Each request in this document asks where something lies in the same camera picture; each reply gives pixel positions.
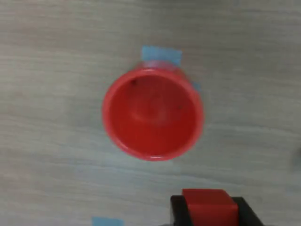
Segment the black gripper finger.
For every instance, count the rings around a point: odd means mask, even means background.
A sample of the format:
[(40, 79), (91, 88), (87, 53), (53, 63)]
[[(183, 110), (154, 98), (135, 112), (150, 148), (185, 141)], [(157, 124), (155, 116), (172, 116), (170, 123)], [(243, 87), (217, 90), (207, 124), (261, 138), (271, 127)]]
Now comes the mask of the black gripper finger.
[(235, 203), (238, 206), (239, 226), (264, 226), (243, 197), (235, 197)]
[(187, 202), (183, 195), (172, 195), (170, 198), (170, 225), (171, 226), (191, 226)]

